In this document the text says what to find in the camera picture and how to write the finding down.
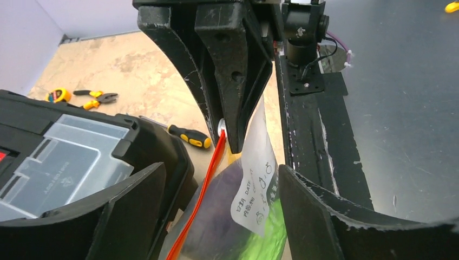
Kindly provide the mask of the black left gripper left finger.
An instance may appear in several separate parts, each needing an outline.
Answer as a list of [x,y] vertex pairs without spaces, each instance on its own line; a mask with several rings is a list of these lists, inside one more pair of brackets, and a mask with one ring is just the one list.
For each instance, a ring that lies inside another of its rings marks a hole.
[[147,259],[166,169],[157,162],[35,219],[1,223],[1,259]]

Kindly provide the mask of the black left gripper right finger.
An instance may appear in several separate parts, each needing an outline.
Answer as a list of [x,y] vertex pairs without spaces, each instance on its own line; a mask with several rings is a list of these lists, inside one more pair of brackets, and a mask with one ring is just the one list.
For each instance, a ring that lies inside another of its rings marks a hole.
[[419,223],[362,207],[279,167],[293,259],[458,259],[458,219]]

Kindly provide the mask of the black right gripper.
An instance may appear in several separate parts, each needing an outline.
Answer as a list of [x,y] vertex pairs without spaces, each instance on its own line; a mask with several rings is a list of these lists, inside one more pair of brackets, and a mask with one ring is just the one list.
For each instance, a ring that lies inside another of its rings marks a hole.
[[233,153],[242,151],[248,123],[272,73],[268,54],[281,41],[280,3],[132,1],[139,29],[185,81],[211,138],[218,137],[218,122],[224,118]]

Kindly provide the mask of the light green leaf vegetable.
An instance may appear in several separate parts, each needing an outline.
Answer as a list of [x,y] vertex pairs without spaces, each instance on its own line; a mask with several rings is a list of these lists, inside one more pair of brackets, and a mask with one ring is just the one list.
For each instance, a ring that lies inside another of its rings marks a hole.
[[250,235],[240,259],[281,259],[287,239],[284,215],[279,198],[278,174],[269,189],[270,212],[265,223],[265,236]]

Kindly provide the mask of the clear zip top bag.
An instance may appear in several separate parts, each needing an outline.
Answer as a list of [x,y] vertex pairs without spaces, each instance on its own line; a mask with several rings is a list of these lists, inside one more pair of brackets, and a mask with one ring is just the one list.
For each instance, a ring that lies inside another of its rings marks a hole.
[[[224,149],[214,177],[229,166],[227,150]],[[242,180],[231,204],[231,217],[237,224],[249,230],[251,235],[264,237],[271,204],[268,193],[271,182],[278,174],[278,163],[267,132],[263,100],[259,101],[251,118],[241,157],[237,161],[242,169]],[[175,259],[190,259],[182,255],[181,250],[207,188],[198,187],[183,215],[166,236],[159,259],[169,259],[171,252]]]

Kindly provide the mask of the purple eggplant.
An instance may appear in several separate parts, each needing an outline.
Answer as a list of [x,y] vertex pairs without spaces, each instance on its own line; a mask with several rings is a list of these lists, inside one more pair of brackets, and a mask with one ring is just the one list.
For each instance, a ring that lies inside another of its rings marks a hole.
[[251,232],[231,217],[242,169],[238,161],[227,166],[209,184],[189,229],[181,253],[190,259],[239,259]]

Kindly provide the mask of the yellow corn cob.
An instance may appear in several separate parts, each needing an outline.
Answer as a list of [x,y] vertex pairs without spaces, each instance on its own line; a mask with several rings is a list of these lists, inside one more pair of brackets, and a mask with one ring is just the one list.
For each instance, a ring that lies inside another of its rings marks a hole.
[[230,149],[227,150],[227,162],[229,165],[240,159],[240,157],[241,153],[232,153]]

